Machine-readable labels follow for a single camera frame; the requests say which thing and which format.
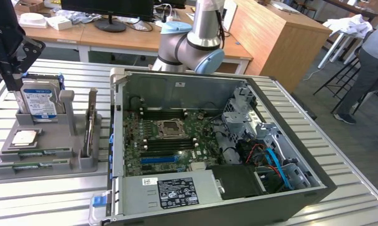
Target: green circuit board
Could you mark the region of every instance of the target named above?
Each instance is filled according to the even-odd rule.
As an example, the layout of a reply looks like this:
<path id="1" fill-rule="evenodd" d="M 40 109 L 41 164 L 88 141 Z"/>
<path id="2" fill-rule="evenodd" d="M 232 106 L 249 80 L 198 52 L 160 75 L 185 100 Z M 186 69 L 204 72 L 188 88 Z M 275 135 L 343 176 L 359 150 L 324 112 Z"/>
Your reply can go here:
<path id="1" fill-rule="evenodd" d="M 140 176 L 166 172 L 188 171 L 188 166 L 192 162 L 205 162 L 207 166 L 217 165 L 221 162 L 221 155 L 219 155 L 217 142 L 215 134 L 211 131 L 208 122 L 209 118 L 200 120 L 197 118 L 197 111 L 186 111 L 185 119 L 177 120 L 144 120 L 136 112 L 124 113 L 124 166 L 125 175 Z M 196 138 L 197 147 L 194 149 L 174 151 L 177 156 L 176 163 L 152 163 L 141 164 L 142 152 L 145 143 L 144 139 L 160 139 L 158 124 L 160 122 L 177 121 L 182 128 L 181 138 Z M 149 166 L 150 169 L 142 169 L 142 165 Z"/>

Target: power supply label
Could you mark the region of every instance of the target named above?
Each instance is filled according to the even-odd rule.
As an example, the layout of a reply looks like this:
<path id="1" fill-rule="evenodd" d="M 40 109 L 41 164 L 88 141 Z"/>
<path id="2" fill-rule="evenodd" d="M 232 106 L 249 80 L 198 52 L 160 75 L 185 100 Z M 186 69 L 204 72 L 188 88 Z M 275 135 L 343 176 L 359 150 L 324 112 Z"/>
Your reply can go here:
<path id="1" fill-rule="evenodd" d="M 38 119 L 52 119 L 56 117 L 56 105 L 50 101 L 53 94 L 49 89 L 24 89 L 24 95 L 30 115 Z"/>
<path id="2" fill-rule="evenodd" d="M 162 209 L 198 204 L 192 178 L 157 181 L 158 198 Z"/>

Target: blue pcie slot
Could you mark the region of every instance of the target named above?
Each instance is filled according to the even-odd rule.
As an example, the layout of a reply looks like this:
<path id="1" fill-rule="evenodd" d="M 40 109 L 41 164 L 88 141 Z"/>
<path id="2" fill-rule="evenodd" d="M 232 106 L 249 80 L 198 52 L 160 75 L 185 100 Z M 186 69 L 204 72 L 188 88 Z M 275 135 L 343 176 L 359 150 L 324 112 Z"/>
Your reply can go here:
<path id="1" fill-rule="evenodd" d="M 141 164 L 149 164 L 149 163 L 176 163 L 178 160 L 178 156 L 170 156 L 170 157 L 161 157 L 161 158 L 141 158 L 140 163 Z"/>

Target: red cable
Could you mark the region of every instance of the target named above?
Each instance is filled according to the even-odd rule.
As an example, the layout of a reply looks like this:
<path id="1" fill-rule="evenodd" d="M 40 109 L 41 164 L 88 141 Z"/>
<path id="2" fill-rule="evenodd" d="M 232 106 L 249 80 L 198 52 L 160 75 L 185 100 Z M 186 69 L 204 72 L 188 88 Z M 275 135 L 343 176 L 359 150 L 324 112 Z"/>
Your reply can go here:
<path id="1" fill-rule="evenodd" d="M 269 167 L 276 172 L 276 174 L 277 174 L 277 176 L 280 178 L 280 174 L 279 174 L 277 170 L 272 166 L 269 166 L 269 165 L 265 165 L 265 166 Z"/>
<path id="2" fill-rule="evenodd" d="M 248 157 L 247 157 L 247 160 L 245 160 L 245 163 L 248 163 L 248 160 L 249 160 L 251 154 L 252 154 L 253 149 L 255 149 L 255 147 L 256 147 L 256 146 L 264 146 L 264 145 L 263 145 L 263 144 L 255 144 L 255 145 L 252 146 L 252 148 L 251 148 L 251 152 L 249 152 Z"/>

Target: metal slats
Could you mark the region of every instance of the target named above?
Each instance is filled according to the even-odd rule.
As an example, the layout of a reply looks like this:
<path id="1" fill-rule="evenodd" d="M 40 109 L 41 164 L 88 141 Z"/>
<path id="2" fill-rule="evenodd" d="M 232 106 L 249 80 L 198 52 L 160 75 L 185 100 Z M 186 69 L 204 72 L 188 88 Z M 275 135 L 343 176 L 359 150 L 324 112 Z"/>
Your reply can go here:
<path id="1" fill-rule="evenodd" d="M 112 67 L 113 65 L 38 60 L 29 69 L 32 73 L 64 74 L 66 89 L 76 93 L 74 113 L 84 113 L 89 88 L 100 87 L 97 99 L 102 105 L 98 113 L 104 117 L 98 151 L 101 162 L 93 173 L 0 182 L 0 225 L 34 225 L 36 222 L 48 222 L 48 225 L 86 225 L 88 200 L 93 193 L 104 191 L 106 181 L 109 88 L 104 81 L 108 81 Z M 287 93 L 269 78 L 253 79 L 337 185 L 337 189 L 320 203 L 307 206 L 287 222 L 276 225 L 378 226 L 378 196 L 373 195 L 373 189 L 367 187 L 365 181 L 360 181 L 360 176 L 355 174 L 355 170 L 307 119 L 304 112 L 293 105 Z M 0 148 L 14 122 L 14 104 L 13 95 L 6 95 L 3 91 L 0 98 Z M 259 110 L 267 116 L 267 121 L 272 121 L 261 106 Z"/>

